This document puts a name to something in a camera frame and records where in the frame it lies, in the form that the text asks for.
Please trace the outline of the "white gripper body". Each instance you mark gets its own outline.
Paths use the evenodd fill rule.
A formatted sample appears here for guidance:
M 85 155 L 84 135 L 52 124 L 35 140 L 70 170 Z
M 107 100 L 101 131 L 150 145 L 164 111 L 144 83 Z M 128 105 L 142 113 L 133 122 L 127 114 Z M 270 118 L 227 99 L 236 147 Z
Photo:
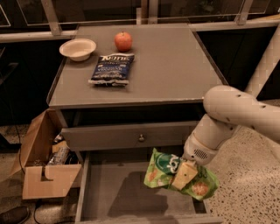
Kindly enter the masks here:
M 206 147 L 194 134 L 191 134 L 185 141 L 182 158 L 195 161 L 198 165 L 207 165 L 214 159 L 217 153 L 217 150 Z

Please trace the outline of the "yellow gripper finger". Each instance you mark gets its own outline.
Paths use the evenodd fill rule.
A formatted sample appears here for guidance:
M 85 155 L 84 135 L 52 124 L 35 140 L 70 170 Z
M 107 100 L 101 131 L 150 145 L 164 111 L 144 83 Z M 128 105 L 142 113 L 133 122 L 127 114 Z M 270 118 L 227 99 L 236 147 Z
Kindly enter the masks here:
M 198 169 L 195 161 L 183 161 L 171 185 L 178 190 L 182 190 L 197 174 Z

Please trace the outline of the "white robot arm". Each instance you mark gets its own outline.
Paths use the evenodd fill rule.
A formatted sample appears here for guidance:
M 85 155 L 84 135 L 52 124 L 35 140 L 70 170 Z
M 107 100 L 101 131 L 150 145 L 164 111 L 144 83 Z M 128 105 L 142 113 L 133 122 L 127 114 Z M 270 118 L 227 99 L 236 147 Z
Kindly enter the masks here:
M 280 59 L 279 48 L 280 25 L 244 91 L 221 85 L 206 92 L 203 98 L 206 114 L 185 141 L 184 161 L 171 183 L 173 187 L 181 190 L 191 182 L 198 174 L 197 166 L 210 163 L 239 125 L 280 142 L 280 108 L 256 99 Z

